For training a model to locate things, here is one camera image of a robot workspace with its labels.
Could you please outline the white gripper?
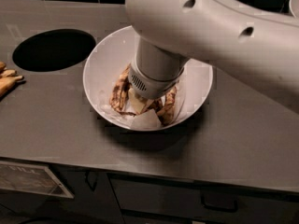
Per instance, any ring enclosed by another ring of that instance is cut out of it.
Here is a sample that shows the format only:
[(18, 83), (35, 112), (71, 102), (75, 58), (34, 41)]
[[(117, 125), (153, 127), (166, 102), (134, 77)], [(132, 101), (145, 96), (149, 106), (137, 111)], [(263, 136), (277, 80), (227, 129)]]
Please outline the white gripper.
[(132, 60), (128, 79), (132, 88), (128, 91), (130, 105), (136, 114), (142, 114), (154, 99), (163, 97), (174, 87), (185, 94), (184, 71), (170, 81), (158, 81), (144, 75), (137, 67), (137, 61)]

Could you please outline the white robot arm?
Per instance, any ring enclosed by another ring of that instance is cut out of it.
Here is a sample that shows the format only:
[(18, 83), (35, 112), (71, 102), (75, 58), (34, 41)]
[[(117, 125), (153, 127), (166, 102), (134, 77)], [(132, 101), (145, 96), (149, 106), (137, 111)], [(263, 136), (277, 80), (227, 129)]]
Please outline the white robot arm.
[(209, 63), (299, 112), (299, 20), (236, 0), (125, 0), (140, 40), (130, 80), (155, 99), (189, 59)]

